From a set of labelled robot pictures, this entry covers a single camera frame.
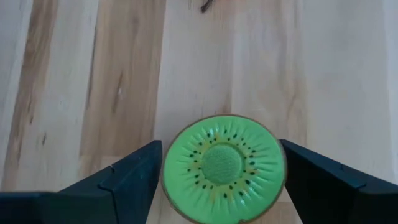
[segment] textured green center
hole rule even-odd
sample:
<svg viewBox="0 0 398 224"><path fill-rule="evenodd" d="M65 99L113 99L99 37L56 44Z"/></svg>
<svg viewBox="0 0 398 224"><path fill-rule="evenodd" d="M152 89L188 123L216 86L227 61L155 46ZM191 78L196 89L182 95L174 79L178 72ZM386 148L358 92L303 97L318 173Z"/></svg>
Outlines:
<svg viewBox="0 0 398 224"><path fill-rule="evenodd" d="M210 182L228 184L242 174L243 160L240 153L229 144L217 144L203 155L203 174Z"/></svg>

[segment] wooden table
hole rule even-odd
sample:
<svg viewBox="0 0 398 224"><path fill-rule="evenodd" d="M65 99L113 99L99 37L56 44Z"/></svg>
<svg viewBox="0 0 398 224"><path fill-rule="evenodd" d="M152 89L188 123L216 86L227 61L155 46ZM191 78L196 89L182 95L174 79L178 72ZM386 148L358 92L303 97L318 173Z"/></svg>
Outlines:
<svg viewBox="0 0 398 224"><path fill-rule="evenodd" d="M60 190L235 113L398 180L395 0L2 0L2 190ZM148 223L188 223L160 187ZM284 192L255 223L300 223Z"/></svg>

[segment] green disc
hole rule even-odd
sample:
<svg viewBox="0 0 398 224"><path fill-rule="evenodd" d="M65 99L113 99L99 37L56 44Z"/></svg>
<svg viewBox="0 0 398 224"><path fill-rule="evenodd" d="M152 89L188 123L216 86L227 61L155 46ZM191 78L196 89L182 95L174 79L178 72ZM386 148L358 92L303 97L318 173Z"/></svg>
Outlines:
<svg viewBox="0 0 398 224"><path fill-rule="evenodd" d="M279 141L241 116L213 116L183 130L165 158L164 190L199 223L252 220L277 200L285 180Z"/></svg>

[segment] kiwi-shaped object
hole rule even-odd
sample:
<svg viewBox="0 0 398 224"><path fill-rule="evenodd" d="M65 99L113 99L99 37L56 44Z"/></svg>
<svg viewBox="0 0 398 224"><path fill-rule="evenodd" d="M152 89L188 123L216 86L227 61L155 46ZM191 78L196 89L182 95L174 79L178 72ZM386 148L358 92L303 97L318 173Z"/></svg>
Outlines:
<svg viewBox="0 0 398 224"><path fill-rule="evenodd" d="M240 223L271 208L285 174L282 146L263 125L241 116L212 116L175 138L165 158L163 187L191 221Z"/></svg>

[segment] dark wood streak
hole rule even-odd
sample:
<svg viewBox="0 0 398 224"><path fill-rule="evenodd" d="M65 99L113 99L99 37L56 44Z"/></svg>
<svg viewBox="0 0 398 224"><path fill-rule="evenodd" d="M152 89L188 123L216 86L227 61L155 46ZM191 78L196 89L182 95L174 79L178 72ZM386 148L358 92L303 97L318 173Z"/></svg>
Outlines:
<svg viewBox="0 0 398 224"><path fill-rule="evenodd" d="M35 0L32 6L19 89L12 117L2 190L13 190L21 158L26 125L34 122L35 105L40 102L49 62L50 43L57 0Z"/></svg>

